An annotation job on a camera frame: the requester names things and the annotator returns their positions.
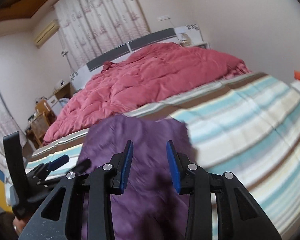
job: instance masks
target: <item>white wall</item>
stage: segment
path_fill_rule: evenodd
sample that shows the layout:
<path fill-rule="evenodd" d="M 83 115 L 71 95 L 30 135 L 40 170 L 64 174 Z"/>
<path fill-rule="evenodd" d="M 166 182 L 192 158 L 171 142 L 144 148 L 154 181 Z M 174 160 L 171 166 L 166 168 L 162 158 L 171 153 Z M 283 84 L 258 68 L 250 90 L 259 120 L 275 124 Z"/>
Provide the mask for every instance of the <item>white wall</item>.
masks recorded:
<path fill-rule="evenodd" d="M 169 15 L 175 26 L 195 23 L 188 0 L 138 0 L 150 31 L 157 32 L 173 27 L 170 21 L 158 22 L 157 18 Z"/>
<path fill-rule="evenodd" d="M 32 33 L 35 38 L 51 21 L 58 19 L 54 10 L 51 10 L 40 22 L 34 27 Z M 59 80 L 69 82 L 70 80 L 70 66 L 65 57 L 62 57 L 62 45 L 58 36 L 55 33 L 49 40 L 47 40 L 41 48 L 38 49 L 38 55 L 41 58 L 43 67 L 49 73 L 50 85 L 52 87 Z M 72 67 L 77 70 L 77 64 L 69 55 Z"/>
<path fill-rule="evenodd" d="M 213 49 L 242 58 L 253 71 L 291 82 L 300 70 L 297 0 L 190 0 Z"/>
<path fill-rule="evenodd" d="M 52 94 L 49 76 L 31 32 L 0 38 L 0 92 L 22 130 L 34 113 L 35 99 Z"/>
<path fill-rule="evenodd" d="M 0 22 L 0 37 L 32 30 L 38 22 L 51 11 L 51 7 L 59 0 L 48 0 L 42 5 L 31 18 L 15 19 Z"/>

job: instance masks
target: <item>blue gripper pad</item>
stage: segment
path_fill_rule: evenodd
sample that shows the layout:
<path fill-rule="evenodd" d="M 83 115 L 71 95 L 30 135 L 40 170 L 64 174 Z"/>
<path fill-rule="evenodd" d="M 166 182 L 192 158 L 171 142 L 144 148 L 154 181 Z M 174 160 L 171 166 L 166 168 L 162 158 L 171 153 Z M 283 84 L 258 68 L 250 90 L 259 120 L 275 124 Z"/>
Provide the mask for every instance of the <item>blue gripper pad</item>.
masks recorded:
<path fill-rule="evenodd" d="M 54 160 L 48 165 L 48 171 L 55 171 L 56 169 L 60 168 L 62 165 L 68 163 L 70 160 L 68 155 L 62 155 L 58 159 Z"/>
<path fill-rule="evenodd" d="M 167 142 L 167 158 L 172 178 L 172 183 L 177 193 L 181 191 L 180 171 L 177 166 L 176 158 L 178 158 L 177 152 L 174 149 L 173 142 Z"/>
<path fill-rule="evenodd" d="M 131 168 L 131 163 L 132 163 L 132 158 L 133 158 L 133 142 L 128 141 L 128 145 L 126 145 L 124 154 L 125 154 L 125 160 L 121 172 L 121 179 L 120 179 L 120 190 L 121 193 L 123 194 L 124 190 L 127 188 L 128 184 L 128 178 L 130 174 L 130 168 Z"/>

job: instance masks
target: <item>pink duvet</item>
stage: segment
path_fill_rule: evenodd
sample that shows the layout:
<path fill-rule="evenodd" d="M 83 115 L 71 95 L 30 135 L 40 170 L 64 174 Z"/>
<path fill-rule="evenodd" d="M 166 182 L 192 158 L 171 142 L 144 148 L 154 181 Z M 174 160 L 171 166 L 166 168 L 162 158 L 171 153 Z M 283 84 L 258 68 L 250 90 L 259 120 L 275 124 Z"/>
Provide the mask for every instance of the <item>pink duvet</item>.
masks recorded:
<path fill-rule="evenodd" d="M 126 61 L 105 63 L 50 126 L 50 143 L 100 120 L 126 113 L 211 82 L 245 68 L 241 59 L 210 49 L 156 43 L 133 53 Z"/>

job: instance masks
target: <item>bedside table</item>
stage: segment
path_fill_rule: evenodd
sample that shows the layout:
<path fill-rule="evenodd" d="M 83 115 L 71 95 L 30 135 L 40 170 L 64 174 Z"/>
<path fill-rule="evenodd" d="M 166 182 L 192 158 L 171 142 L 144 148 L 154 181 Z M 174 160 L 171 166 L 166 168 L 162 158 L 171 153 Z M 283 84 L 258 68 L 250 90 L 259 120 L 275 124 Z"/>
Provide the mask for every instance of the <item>bedside table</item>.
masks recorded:
<path fill-rule="evenodd" d="M 190 48 L 190 47 L 200 47 L 202 49 L 210 49 L 210 44 L 207 41 L 202 41 L 200 43 L 192 43 L 189 46 L 182 46 L 184 48 Z"/>
<path fill-rule="evenodd" d="M 61 98 L 71 98 L 71 87 L 70 82 L 62 85 L 59 89 L 53 92 L 53 94 L 56 96 L 56 98 L 59 100 Z"/>

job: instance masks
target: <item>silver bolt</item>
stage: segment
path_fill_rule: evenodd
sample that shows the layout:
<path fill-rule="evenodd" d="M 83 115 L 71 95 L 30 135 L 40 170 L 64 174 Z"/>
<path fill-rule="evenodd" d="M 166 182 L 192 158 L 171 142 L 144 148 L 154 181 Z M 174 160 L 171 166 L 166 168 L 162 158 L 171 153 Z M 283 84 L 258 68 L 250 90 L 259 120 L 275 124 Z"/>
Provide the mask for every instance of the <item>silver bolt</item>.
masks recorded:
<path fill-rule="evenodd" d="M 102 166 L 102 168 L 105 170 L 105 171 L 109 171 L 112 169 L 112 165 L 110 163 L 107 163 L 105 165 Z"/>
<path fill-rule="evenodd" d="M 67 179 L 73 179 L 75 177 L 75 173 L 71 171 L 67 174 L 66 177 L 67 177 Z"/>
<path fill-rule="evenodd" d="M 195 171 L 197 168 L 198 168 L 198 166 L 193 164 L 193 163 L 188 165 L 188 169 L 191 170 L 191 171 Z"/>
<path fill-rule="evenodd" d="M 233 179 L 233 174 L 232 174 L 231 172 L 226 172 L 226 173 L 225 173 L 225 177 L 226 177 L 227 179 Z"/>

